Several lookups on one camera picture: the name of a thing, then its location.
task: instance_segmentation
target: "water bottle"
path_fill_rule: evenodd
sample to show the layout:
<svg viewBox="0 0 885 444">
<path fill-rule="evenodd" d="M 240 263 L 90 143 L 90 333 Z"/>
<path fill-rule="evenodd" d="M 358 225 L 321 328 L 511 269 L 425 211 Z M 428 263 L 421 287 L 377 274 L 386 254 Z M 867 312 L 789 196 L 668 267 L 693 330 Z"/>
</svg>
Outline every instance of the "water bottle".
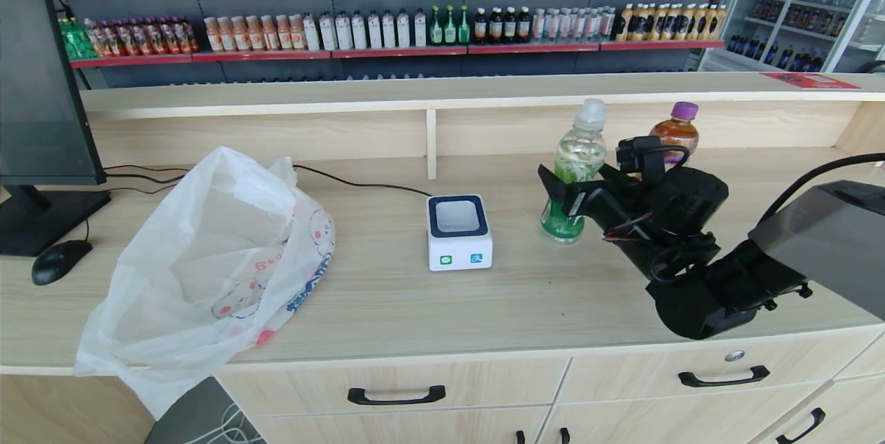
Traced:
<svg viewBox="0 0 885 444">
<path fill-rule="evenodd" d="M 606 162 L 606 106 L 603 101 L 589 98 L 575 114 L 572 130 L 559 141 L 554 172 L 565 183 L 590 181 Z M 547 200 L 541 215 L 544 233 L 557 243 L 574 243 L 584 231 L 584 217 L 569 217 L 562 206 Z"/>
</svg>

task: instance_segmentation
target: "computer monitor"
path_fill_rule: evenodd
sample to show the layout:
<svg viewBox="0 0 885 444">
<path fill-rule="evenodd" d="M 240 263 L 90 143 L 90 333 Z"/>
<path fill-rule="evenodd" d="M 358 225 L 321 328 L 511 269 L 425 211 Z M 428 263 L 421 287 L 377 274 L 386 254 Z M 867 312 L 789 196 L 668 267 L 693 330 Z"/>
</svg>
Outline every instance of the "computer monitor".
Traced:
<svg viewBox="0 0 885 444">
<path fill-rule="evenodd" d="M 53 0 L 0 0 L 0 255 L 38 255 L 110 201 Z"/>
</svg>

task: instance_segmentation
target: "black mouse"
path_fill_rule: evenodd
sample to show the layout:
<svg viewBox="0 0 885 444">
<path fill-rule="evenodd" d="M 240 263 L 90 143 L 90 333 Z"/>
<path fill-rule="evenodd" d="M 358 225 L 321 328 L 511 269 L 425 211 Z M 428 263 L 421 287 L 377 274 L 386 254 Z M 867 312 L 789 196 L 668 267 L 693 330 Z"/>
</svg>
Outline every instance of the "black mouse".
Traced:
<svg viewBox="0 0 885 444">
<path fill-rule="evenodd" d="M 86 240 L 69 240 L 41 252 L 31 268 L 34 284 L 57 282 L 92 250 L 92 243 Z"/>
</svg>

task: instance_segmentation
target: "bottle cap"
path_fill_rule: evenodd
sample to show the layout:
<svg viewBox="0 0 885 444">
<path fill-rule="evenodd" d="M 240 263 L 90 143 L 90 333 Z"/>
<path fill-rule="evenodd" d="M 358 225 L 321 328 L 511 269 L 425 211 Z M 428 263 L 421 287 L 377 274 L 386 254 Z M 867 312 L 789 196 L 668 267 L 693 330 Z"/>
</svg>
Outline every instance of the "bottle cap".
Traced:
<svg viewBox="0 0 885 444">
<path fill-rule="evenodd" d="M 698 117 L 698 104 L 693 104 L 691 102 L 676 102 L 673 106 L 673 112 L 670 112 L 670 117 L 692 120 L 695 117 Z"/>
<path fill-rule="evenodd" d="M 573 126 L 580 129 L 603 129 L 606 124 L 606 103 L 597 98 L 588 98 L 575 114 Z"/>
</svg>

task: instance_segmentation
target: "white plastic bag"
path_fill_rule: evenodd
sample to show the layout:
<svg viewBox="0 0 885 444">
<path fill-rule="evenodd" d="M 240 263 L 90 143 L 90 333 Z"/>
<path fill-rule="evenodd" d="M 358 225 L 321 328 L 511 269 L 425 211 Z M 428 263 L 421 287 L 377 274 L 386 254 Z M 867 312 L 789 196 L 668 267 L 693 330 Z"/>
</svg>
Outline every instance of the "white plastic bag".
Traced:
<svg viewBox="0 0 885 444">
<path fill-rule="evenodd" d="M 262 167 L 222 147 L 200 161 L 120 255 L 75 375 L 116 373 L 159 419 L 267 340 L 335 251 L 331 218 L 296 182 L 288 158 Z"/>
</svg>

